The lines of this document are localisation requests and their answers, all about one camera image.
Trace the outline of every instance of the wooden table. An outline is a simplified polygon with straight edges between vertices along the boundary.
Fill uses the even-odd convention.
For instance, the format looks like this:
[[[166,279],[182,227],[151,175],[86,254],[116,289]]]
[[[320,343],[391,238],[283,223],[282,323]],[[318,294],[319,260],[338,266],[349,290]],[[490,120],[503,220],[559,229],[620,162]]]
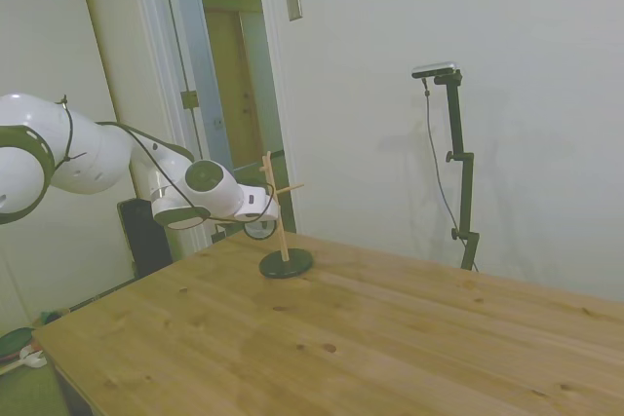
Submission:
[[[289,235],[243,235],[36,337],[99,413],[624,415],[624,305]]]

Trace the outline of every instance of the green mat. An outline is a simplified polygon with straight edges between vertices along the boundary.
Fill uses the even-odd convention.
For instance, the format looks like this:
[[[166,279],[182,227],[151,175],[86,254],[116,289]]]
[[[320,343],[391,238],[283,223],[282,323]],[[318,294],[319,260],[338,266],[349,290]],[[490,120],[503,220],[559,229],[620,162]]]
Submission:
[[[22,366],[0,376],[0,415],[69,416],[53,369]]]

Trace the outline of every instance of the black cable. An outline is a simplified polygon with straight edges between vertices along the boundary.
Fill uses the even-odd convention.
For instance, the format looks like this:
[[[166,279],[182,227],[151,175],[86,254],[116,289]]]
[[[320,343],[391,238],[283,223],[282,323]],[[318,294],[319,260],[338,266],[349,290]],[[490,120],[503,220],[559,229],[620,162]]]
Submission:
[[[62,99],[59,102],[56,102],[55,104],[60,104],[62,106],[62,108],[65,110],[65,113],[67,114],[67,118],[69,119],[69,138],[67,139],[67,146],[65,147],[65,156],[63,156],[62,160],[60,160],[58,164],[55,166],[55,172],[56,172],[63,163],[67,163],[71,160],[75,160],[76,158],[80,158],[81,156],[84,156],[87,153],[86,152],[81,153],[74,157],[69,156],[69,150],[71,149],[71,141],[74,138],[74,120],[71,117],[71,112],[69,112],[69,109],[67,108],[67,95],[64,95]]]
[[[134,140],[135,142],[138,144],[138,146],[140,146],[140,148],[145,152],[145,154],[147,155],[147,157],[151,160],[152,164],[156,167],[156,169],[163,174],[163,176],[167,179],[167,181],[172,185],[172,187],[174,187],[174,189],[178,192],[178,194],[182,197],[182,199],[184,199],[185,202],[187,202],[189,204],[189,206],[193,209],[195,209],[195,212],[199,215],[200,218],[202,218],[204,221],[206,220],[212,220],[212,221],[221,221],[221,222],[227,222],[227,223],[243,223],[243,224],[248,224],[248,223],[255,223],[257,222],[262,216],[264,216],[264,214],[269,210],[269,207],[271,206],[271,200],[273,200],[273,196],[275,195],[275,187],[273,187],[271,184],[266,183],[263,184],[264,186],[269,188],[269,193],[270,193],[270,198],[269,198],[269,203],[266,204],[266,207],[264,207],[264,210],[262,211],[261,214],[259,214],[256,218],[254,219],[250,219],[249,221],[240,221],[240,220],[232,220],[232,219],[225,219],[225,218],[215,218],[213,216],[205,216],[201,211],[198,210],[197,206],[195,206],[188,197],[186,197],[186,195],[179,189],[179,187],[177,187],[176,183],[172,181],[172,179],[167,175],[167,173],[161,168],[161,166],[158,164],[158,162],[156,161],[156,158],[154,158],[152,156],[152,154],[149,152],[149,150],[145,147],[145,145],[143,145],[142,141],[140,141],[140,139],[130,130],[124,128],[123,126],[120,126],[119,124],[106,124],[109,126],[115,126],[123,131],[125,131],[127,134],[129,134]]]
[[[431,144],[431,152],[433,153],[433,162],[434,162],[434,165],[436,166],[436,178],[438,179],[438,187],[440,188],[440,194],[442,195],[442,200],[445,203],[445,207],[447,207],[447,211],[448,211],[448,214],[450,215],[450,219],[452,219],[452,224],[455,227],[455,231],[458,233],[459,227],[457,226],[455,215],[452,214],[452,210],[450,209],[449,202],[447,201],[447,195],[445,194],[445,189],[443,189],[442,187],[442,180],[440,178],[440,167],[438,165],[438,154],[436,153],[436,146],[433,144],[433,136],[431,136],[431,119],[429,117],[429,114],[430,114],[429,95],[431,94],[431,92],[429,91],[429,87],[427,86],[426,78],[422,79],[422,84],[425,87],[425,98],[427,99],[427,133],[429,134],[429,143]],[[464,245],[464,249],[465,249],[466,242],[460,237],[457,237],[457,238]],[[473,261],[473,266],[475,267],[475,271],[479,273],[479,267],[477,267],[477,264],[474,261]]]

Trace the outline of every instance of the wooden stand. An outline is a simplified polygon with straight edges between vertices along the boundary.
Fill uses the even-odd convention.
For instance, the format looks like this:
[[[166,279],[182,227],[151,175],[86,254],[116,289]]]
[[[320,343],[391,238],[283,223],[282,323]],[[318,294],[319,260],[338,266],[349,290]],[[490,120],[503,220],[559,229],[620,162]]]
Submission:
[[[262,157],[262,167],[260,171],[264,172],[266,182],[272,185],[275,190],[273,192],[273,200],[278,207],[277,218],[277,235],[280,240],[280,250],[269,253],[260,262],[260,273],[267,278],[291,278],[301,275],[312,267],[314,262],[312,254],[301,248],[288,248],[286,244],[286,234],[284,232],[284,222],[282,221],[282,208],[277,196],[291,190],[303,187],[303,184],[296,184],[290,187],[279,189],[275,186],[275,175],[273,174],[273,165],[271,164],[271,152]]]

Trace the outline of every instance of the light switch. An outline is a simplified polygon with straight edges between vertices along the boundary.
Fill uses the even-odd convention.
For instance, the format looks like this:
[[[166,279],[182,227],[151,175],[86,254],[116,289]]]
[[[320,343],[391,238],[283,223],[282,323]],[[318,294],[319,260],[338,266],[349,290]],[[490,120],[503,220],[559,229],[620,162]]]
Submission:
[[[291,21],[303,18],[301,0],[286,0],[286,5],[289,8],[289,19],[291,19]]]

